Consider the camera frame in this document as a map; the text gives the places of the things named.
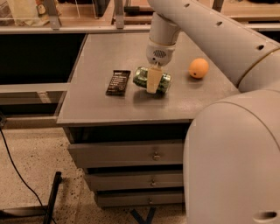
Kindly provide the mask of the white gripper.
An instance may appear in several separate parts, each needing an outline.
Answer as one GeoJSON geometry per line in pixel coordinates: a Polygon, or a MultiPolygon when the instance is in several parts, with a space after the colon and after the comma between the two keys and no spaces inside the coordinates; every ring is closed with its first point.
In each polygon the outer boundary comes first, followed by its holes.
{"type": "Polygon", "coordinates": [[[161,81],[163,70],[171,60],[175,50],[175,45],[159,45],[151,40],[146,48],[146,58],[151,66],[147,73],[147,92],[155,94],[161,81]]]}

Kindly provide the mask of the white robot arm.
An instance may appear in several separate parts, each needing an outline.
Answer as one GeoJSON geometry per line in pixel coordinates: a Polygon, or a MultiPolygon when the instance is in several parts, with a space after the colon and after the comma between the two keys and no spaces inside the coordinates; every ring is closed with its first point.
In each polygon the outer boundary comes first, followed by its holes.
{"type": "Polygon", "coordinates": [[[196,0],[148,2],[152,44],[181,30],[239,91],[201,110],[187,132],[187,224],[279,224],[279,44],[196,0]]]}

